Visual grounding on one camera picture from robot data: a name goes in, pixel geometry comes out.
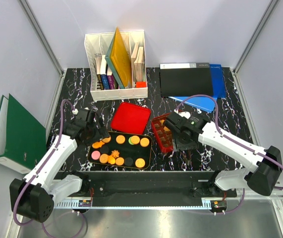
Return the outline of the red tin box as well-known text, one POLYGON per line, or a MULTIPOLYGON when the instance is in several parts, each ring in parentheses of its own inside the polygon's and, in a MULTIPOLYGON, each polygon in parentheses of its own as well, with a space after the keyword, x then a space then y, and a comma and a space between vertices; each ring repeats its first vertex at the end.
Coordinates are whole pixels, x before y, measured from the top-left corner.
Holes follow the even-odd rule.
POLYGON ((169 153, 173 151, 172 132, 164 131, 165 126, 160 124, 160 120, 166 120, 168 115, 169 113, 163 114, 153 118, 151 121, 152 132, 162 153, 169 153))

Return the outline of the red tin lid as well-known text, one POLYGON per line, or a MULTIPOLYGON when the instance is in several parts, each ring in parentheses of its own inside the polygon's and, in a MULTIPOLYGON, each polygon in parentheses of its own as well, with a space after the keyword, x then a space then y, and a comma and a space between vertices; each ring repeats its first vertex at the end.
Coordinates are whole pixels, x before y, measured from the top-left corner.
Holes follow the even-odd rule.
POLYGON ((111 122, 111 128, 124 133, 143 134, 151 115, 149 108, 123 102, 111 122))

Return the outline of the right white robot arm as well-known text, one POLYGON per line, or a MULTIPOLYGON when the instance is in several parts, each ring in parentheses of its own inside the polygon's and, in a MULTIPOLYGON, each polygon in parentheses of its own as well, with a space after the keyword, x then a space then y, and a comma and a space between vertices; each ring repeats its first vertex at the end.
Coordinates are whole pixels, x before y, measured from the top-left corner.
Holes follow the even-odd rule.
POLYGON ((216 172, 208 183, 208 192, 220 196, 225 190, 249 188, 262 196, 270 196, 282 173, 280 150, 265 149, 244 141, 217 127, 213 121, 195 118, 189 112, 172 112, 164 121, 172 132, 173 149, 196 149, 199 144, 211 146, 236 160, 242 169, 216 172))

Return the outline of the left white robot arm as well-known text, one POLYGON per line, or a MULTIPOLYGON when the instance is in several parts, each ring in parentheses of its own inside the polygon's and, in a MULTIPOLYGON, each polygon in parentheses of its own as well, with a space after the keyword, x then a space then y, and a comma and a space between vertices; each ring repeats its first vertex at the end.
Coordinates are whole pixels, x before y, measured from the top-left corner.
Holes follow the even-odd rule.
POLYGON ((85 196, 90 189, 88 178, 71 172, 53 183, 66 159, 80 146, 92 146, 109 137, 103 119, 94 111, 79 109, 70 122, 61 122, 59 135, 40 162, 23 179, 14 179, 9 186, 11 209, 15 223, 17 215, 43 223, 56 204, 76 193, 85 196))

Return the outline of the large round biscuit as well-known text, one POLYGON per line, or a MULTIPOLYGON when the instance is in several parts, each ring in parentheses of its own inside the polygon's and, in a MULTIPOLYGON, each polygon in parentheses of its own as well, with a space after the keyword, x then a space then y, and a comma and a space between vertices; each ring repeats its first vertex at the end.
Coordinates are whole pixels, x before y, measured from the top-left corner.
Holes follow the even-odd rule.
POLYGON ((104 139, 102 139, 102 141, 104 143, 109 143, 111 141, 111 137, 104 138, 104 139))

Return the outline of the fish shaped cookie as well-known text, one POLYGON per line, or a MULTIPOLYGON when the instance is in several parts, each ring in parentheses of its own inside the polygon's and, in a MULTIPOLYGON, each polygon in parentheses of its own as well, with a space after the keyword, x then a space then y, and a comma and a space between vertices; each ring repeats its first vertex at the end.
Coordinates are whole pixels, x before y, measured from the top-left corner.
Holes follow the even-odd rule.
POLYGON ((92 147, 93 147, 94 149, 99 149, 99 148, 101 148, 104 144, 105 144, 105 143, 104 143, 103 141, 99 141, 99 142, 93 143, 93 144, 92 144, 92 147))

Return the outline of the pink sandwich cookie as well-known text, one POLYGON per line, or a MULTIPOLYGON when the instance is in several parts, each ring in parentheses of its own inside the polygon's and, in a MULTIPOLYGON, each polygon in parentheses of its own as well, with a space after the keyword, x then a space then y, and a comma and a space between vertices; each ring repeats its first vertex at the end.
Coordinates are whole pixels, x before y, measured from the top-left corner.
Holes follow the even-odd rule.
POLYGON ((100 158, 101 154, 99 151, 93 151, 92 154, 91 154, 91 158, 93 160, 98 160, 100 158))

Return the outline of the round biscuit behind green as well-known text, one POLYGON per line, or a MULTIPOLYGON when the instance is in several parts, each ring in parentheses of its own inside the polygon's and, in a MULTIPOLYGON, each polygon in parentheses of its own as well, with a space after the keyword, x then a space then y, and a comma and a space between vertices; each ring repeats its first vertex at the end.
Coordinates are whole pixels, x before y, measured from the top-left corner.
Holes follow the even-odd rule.
POLYGON ((123 143, 125 142, 125 136, 123 136, 123 135, 118 135, 118 136, 116 137, 116 142, 117 142, 118 144, 123 144, 123 143))

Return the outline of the lower round biscuit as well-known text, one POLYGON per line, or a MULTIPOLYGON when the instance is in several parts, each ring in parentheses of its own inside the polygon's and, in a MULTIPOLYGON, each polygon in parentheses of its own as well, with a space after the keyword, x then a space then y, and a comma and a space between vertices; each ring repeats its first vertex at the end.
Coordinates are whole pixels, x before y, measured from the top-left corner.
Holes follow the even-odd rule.
POLYGON ((109 160, 109 156, 107 154, 102 154, 100 157, 99 157, 99 161, 100 163, 102 164, 106 164, 109 160))

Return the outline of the swirl meringue cookie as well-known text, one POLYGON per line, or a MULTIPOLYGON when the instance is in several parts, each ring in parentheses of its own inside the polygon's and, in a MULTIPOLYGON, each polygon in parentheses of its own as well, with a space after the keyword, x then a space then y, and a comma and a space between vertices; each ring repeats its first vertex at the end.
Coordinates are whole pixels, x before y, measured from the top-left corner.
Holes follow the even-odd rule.
POLYGON ((111 153, 111 156, 117 159, 119 157, 120 153, 118 150, 113 150, 111 153))

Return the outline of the black cookie tray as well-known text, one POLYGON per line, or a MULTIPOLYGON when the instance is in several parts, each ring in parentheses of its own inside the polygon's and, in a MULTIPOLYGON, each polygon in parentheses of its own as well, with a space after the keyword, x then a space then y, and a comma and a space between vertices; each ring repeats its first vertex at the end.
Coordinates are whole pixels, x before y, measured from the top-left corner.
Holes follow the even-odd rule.
POLYGON ((129 168, 129 169, 140 169, 140 170, 144 170, 146 168, 149 167, 150 165, 150 160, 151 160, 151 147, 152 147, 152 139, 147 136, 147 135, 138 135, 138 134, 129 134, 129 133, 122 133, 122 132, 114 132, 114 131, 110 131, 109 132, 110 134, 110 137, 111 137, 111 141, 109 143, 105 143, 104 145, 107 145, 109 147, 109 154, 108 156, 111 156, 111 153, 113 150, 118 150, 120 155, 119 157, 122 157, 122 158, 132 158, 133 159, 133 165, 131 167, 127 167, 125 166, 125 164, 123 164, 122 166, 118 166, 116 164, 114 165, 111 165, 109 163, 106 163, 106 164, 102 164, 100 163, 99 159, 98 160, 93 160, 91 158, 91 154, 93 151, 100 151, 100 148, 99 149, 94 149, 93 147, 91 147, 88 151, 88 156, 87 156, 87 159, 88 161, 92 162, 92 163, 95 163, 95 164, 99 164, 99 165, 107 165, 107 166, 118 166, 118 167, 122 167, 122 168, 129 168), (123 135, 125 136, 125 142, 123 144, 118 144, 116 142, 116 137, 118 135, 123 135), (129 142, 128 142, 128 139, 134 135, 137 135, 140 137, 140 139, 142 138, 148 138, 150 140, 150 144, 149 146, 147 147, 142 147, 139 144, 136 144, 136 145, 130 145, 129 142), (142 158, 145 160, 145 166, 143 168, 138 168, 135 166, 135 161, 138 159, 138 158, 142 158))

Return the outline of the plain round orange cookie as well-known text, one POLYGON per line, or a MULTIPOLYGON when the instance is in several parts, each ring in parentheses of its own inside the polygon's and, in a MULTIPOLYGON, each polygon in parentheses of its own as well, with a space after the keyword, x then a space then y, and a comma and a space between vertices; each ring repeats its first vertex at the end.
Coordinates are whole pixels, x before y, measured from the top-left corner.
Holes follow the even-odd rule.
POLYGON ((116 158, 115 164, 118 166, 122 166, 124 164, 124 158, 122 157, 116 158))

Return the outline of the white file organizer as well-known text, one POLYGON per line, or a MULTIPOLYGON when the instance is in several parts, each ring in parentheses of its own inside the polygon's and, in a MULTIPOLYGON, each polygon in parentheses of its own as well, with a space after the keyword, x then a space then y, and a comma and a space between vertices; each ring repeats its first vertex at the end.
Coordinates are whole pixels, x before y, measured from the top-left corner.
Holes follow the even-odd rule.
POLYGON ((148 97, 144 30, 86 34, 84 46, 95 102, 148 97))

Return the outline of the orange small box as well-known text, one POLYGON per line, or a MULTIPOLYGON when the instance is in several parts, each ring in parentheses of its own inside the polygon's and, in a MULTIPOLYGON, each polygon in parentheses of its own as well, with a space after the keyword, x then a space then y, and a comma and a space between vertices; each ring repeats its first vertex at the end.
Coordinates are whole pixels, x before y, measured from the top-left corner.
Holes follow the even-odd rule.
POLYGON ((145 81, 137 81, 136 82, 136 88, 146 88, 147 83, 145 81))

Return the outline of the yellow teal book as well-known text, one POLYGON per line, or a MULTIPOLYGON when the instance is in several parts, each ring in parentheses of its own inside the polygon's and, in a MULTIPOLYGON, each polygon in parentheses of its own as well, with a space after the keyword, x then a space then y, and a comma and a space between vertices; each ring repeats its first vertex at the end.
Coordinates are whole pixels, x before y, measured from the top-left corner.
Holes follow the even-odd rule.
POLYGON ((113 34, 105 60, 119 88, 130 88, 132 84, 131 60, 118 27, 113 34))

